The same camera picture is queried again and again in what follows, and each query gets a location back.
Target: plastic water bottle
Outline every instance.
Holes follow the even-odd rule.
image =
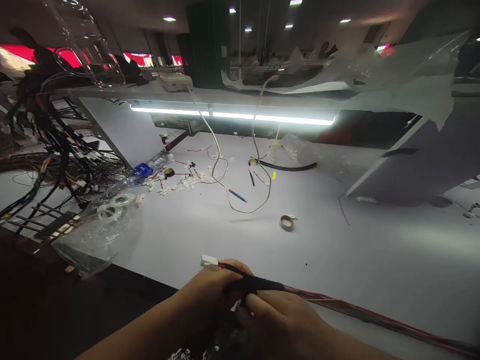
[[[124,85],[120,66],[87,8],[77,0],[42,1],[55,16],[68,41],[68,47],[55,50],[57,63],[70,74],[90,77],[100,87]],[[72,71],[62,65],[59,53],[70,49],[80,61],[84,72]]]
[[[141,163],[140,165],[136,166],[131,176],[134,177],[133,180],[144,179],[149,177],[157,170],[163,168],[169,162],[169,154],[165,150],[160,151],[157,155],[152,157],[147,163]]]

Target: workbench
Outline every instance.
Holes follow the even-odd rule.
[[[251,211],[268,193],[256,176],[252,186],[247,164],[250,156],[256,156],[252,138],[217,138],[222,155],[235,157],[229,161],[222,183],[248,203],[233,195],[230,201],[239,210]],[[273,140],[259,138],[257,142],[263,156]],[[197,133],[172,153],[176,160],[193,161],[197,170],[206,171],[215,161],[206,151],[188,150],[212,144],[211,134]],[[209,149],[210,155],[216,152],[215,146]],[[277,158],[278,165],[298,166],[281,148]],[[220,160],[215,169],[220,176],[224,163]],[[169,166],[175,172],[186,171],[180,163]],[[254,170],[268,180],[260,167]],[[177,175],[163,185],[179,181]],[[400,207],[342,196],[349,226],[339,205],[345,187],[319,169],[277,170],[270,199],[252,214],[231,210],[219,184],[198,183],[194,190],[177,189],[166,196],[157,193],[160,184],[156,184],[152,193],[145,187],[138,236],[128,244],[131,250],[114,262],[121,267],[180,288],[199,271],[202,254],[234,258],[260,277],[343,299],[439,336],[478,343],[475,320],[480,305],[475,299],[480,295],[480,219],[464,218],[456,204],[448,208],[429,204]],[[448,195],[466,207],[480,200],[480,192],[461,187]],[[292,231],[279,226],[284,214],[299,217]],[[417,340],[315,308],[332,325],[401,358],[460,359]]]

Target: black electrical tape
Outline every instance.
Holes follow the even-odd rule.
[[[285,286],[280,282],[275,282],[275,281],[271,281],[261,277],[247,274],[246,272],[241,271],[235,266],[232,266],[224,262],[219,264],[223,265],[225,269],[243,276],[243,279],[240,281],[237,281],[235,286],[235,288],[241,289],[242,298],[246,297],[248,294],[256,294],[261,290],[285,291]]]
[[[265,161],[262,161],[260,160],[260,164],[262,164],[263,166],[267,167],[267,168],[272,168],[272,169],[275,169],[275,170],[283,170],[283,171],[304,171],[304,170],[310,170],[310,169],[313,169],[314,167],[316,167],[318,164],[316,162],[310,164],[310,165],[307,165],[307,166],[299,166],[299,167],[285,167],[285,166],[278,166],[278,165],[273,165],[269,162],[265,162]]]
[[[167,178],[171,178],[173,175],[175,175],[175,171],[171,167],[169,167],[165,170],[164,174]]]

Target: black hose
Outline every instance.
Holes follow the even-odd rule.
[[[262,164],[263,166],[267,167],[267,168],[272,168],[272,169],[275,169],[275,170],[283,170],[283,171],[304,171],[304,170],[310,170],[310,169],[313,169],[314,167],[316,167],[318,164],[316,162],[310,164],[310,165],[307,165],[307,166],[298,166],[298,167],[285,167],[285,166],[278,166],[278,165],[273,165],[269,162],[265,162],[265,161],[262,161],[260,160],[260,164]]]

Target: led light strip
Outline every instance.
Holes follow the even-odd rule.
[[[131,109],[135,112],[142,112],[142,113],[200,116],[199,112],[196,110],[161,109],[161,108],[135,107],[135,106],[132,106]],[[201,114],[204,117],[210,116],[208,111],[202,111]],[[212,115],[214,118],[245,119],[245,120],[253,120],[254,118],[252,114],[240,114],[240,113],[232,113],[232,112],[212,112]],[[312,119],[312,118],[304,118],[304,117],[286,117],[286,116],[271,116],[271,115],[257,115],[256,119],[260,121],[263,120],[263,121],[272,121],[272,122],[278,122],[278,123],[324,125],[324,126],[330,126],[335,121],[335,119],[325,120],[325,119]]]

